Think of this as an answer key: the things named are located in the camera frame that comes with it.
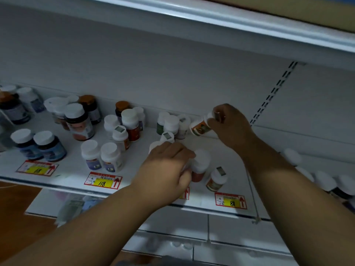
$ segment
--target person's right arm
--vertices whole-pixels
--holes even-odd
[[[242,158],[268,214],[301,266],[355,265],[355,215],[299,173],[252,131],[229,104],[209,119],[219,139]]]

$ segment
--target person's right hand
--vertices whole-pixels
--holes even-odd
[[[251,143],[256,135],[246,117],[236,108],[225,103],[216,106],[214,112],[219,112],[221,123],[213,118],[208,119],[208,125],[216,132],[218,138],[228,147],[239,153]]]

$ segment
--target brown surface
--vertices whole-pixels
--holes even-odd
[[[331,0],[208,0],[355,33],[355,5]]]
[[[0,263],[56,229],[54,219],[24,215],[40,188],[0,182]],[[154,257],[120,252],[115,261],[147,264]]]

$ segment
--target brown floor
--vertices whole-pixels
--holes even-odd
[[[40,188],[0,182],[0,263],[56,229],[54,219],[24,215],[40,191]],[[154,257],[122,251],[116,259],[147,264]]]

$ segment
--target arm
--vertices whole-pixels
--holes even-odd
[[[151,151],[130,186],[22,250],[2,266],[109,265],[156,210],[187,188],[191,172],[181,170],[195,154],[180,143]]]
[[[355,215],[322,191],[252,131],[234,107],[208,124],[235,150],[282,239],[300,265],[355,265]]]

